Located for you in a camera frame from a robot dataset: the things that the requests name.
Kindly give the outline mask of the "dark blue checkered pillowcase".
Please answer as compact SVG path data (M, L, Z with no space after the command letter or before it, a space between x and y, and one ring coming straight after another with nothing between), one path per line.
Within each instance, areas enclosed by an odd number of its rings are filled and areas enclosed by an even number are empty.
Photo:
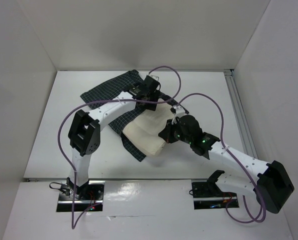
M124 88L142 81L143 79L137 70L130 70L95 86L94 88L84 92L80 97L85 103L99 100L111 100L117 97L124 90ZM158 100L160 102L168 101L165 103L171 105L171 107L178 104L175 100L169 100L170 98L170 96L162 92ZM130 123L144 111L145 110L143 109L136 108L121 115L108 125L116 134L120 136L123 147L140 162L147 156L138 150L131 143L131 141L127 139L123 133L123 129L128 123Z

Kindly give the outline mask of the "cream white pillow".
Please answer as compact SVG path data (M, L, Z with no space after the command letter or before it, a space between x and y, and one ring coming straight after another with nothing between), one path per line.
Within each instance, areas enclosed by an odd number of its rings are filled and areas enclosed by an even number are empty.
M158 104L155 111L146 109L129 122L122 132L147 157L157 157L166 144L159 133L173 116L171 105Z

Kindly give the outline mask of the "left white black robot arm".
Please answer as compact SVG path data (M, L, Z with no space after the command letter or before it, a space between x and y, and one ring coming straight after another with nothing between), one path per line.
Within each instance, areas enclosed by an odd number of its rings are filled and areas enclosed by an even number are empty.
M101 131L112 121L136 108L145 110L156 109L155 102L160 95L160 83L147 75L143 82L127 86L113 100L100 107L85 112L75 113L71 123L68 138L72 148L71 163L74 169L70 171L67 184L70 194L77 200L86 197L89 184L89 166L91 155L99 148Z

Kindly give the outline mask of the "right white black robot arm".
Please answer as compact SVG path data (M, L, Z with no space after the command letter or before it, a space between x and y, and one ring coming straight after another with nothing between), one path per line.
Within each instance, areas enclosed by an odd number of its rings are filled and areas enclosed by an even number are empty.
M247 177L242 178L222 169L216 170L207 180L207 190L212 196L219 196L222 192L240 195L259 193L257 202L264 204L270 213L277 214L295 190L282 163L276 160L269 163L223 146L218 137L204 132L192 115L167 120L158 135L168 144L184 142L198 156L246 174Z

